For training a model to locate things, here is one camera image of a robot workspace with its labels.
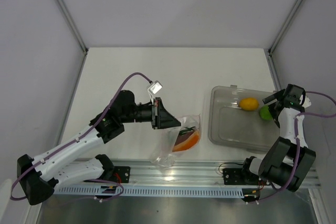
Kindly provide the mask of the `green round fruit toy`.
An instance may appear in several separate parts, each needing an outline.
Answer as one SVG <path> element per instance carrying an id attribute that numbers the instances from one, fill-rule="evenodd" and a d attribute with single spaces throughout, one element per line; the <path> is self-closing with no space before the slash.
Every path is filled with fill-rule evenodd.
<path id="1" fill-rule="evenodd" d="M 268 105 L 264 105 L 263 107 L 261 107 L 261 109 L 259 110 L 259 116 L 261 119 L 265 120 L 265 121 L 272 121 L 273 117 L 269 111 L 269 106 Z"/>

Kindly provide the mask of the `yellow lemon toy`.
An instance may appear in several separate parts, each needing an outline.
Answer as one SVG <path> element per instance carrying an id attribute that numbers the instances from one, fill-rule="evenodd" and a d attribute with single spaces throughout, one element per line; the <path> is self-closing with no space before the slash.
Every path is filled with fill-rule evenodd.
<path id="1" fill-rule="evenodd" d="M 255 111 L 259 108 L 259 102 L 255 98 L 245 98 L 240 100 L 238 106 L 245 111 Z"/>

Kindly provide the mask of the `green scallion toy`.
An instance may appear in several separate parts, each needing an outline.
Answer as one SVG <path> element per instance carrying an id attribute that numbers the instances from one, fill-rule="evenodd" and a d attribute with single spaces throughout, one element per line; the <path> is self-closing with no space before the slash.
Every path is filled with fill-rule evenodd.
<path id="1" fill-rule="evenodd" d="M 185 127 L 184 129 L 180 130 L 179 135 L 184 135 L 188 132 L 194 132 L 196 127 Z"/>

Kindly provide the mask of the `clear pink zip bag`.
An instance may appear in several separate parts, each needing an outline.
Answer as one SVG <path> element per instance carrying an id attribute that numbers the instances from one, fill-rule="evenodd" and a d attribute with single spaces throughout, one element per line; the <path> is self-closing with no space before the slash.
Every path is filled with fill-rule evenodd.
<path id="1" fill-rule="evenodd" d="M 187 115 L 178 118 L 179 127 L 163 131 L 160 141 L 150 156 L 150 162 L 160 170 L 168 169 L 186 152 L 193 149 L 202 136 L 201 116 Z"/>

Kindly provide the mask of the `red meat slice toy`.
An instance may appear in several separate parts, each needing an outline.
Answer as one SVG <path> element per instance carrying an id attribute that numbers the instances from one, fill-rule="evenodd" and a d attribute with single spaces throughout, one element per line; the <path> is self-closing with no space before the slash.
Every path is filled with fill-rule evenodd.
<path id="1" fill-rule="evenodd" d="M 172 151 L 173 152 L 187 151 L 199 142 L 200 137 L 201 133 L 200 130 L 198 130 L 197 128 L 195 129 L 194 132 L 188 132 L 184 135 L 179 135 L 178 133 Z"/>

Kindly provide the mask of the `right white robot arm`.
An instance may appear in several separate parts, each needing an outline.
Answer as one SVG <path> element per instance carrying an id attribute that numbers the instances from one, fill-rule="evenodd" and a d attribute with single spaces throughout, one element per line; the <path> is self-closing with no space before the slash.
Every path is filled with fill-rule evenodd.
<path id="1" fill-rule="evenodd" d="M 251 156 L 245 159 L 240 179 L 251 184 L 258 178 L 278 185 L 279 189 L 295 192 L 312 167 L 316 153 L 308 148 L 303 120 L 305 108 L 311 105 L 304 88 L 288 84 L 263 99 L 279 127 L 279 137 L 263 159 Z"/>

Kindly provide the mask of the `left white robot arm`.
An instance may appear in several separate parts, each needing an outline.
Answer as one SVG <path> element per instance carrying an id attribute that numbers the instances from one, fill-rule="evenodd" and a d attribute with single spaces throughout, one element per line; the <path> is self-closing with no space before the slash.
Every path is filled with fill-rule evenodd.
<path id="1" fill-rule="evenodd" d="M 114 165 L 107 155 L 99 154 L 83 164 L 73 164 L 73 161 L 122 134 L 126 123 L 142 122 L 149 122 L 155 130 L 181 126 L 164 108 L 161 98 L 136 104 L 134 94 L 122 90 L 111 105 L 69 141 L 35 157 L 24 154 L 18 158 L 17 179 L 25 194 L 23 198 L 33 206 L 44 202 L 63 186 L 92 179 L 110 181 Z"/>

